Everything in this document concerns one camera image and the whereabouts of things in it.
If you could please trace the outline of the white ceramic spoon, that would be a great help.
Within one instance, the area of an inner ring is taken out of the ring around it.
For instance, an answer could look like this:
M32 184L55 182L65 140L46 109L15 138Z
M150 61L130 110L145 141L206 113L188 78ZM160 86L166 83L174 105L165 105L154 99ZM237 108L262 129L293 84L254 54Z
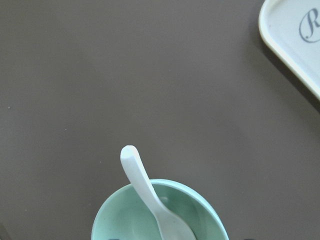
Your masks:
M154 216L163 240L195 240L191 228L160 200L142 163L137 148L126 145L120 151L122 168L146 207Z

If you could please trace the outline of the mint green bowl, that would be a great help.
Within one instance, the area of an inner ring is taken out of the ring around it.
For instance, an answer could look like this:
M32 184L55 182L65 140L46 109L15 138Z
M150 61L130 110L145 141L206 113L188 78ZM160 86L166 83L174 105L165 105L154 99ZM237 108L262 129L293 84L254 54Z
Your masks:
M168 179L153 179L152 186L162 203L182 218L198 240L227 240L229 236L218 214L198 192ZM132 185L114 192L94 219L92 240L159 240L156 219Z

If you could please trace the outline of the cream rabbit tray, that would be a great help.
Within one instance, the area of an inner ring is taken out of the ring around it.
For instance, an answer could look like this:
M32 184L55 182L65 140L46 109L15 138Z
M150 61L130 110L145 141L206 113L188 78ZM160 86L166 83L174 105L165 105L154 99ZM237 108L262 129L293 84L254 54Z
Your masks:
M320 97L320 2L266 0L258 28L264 43Z

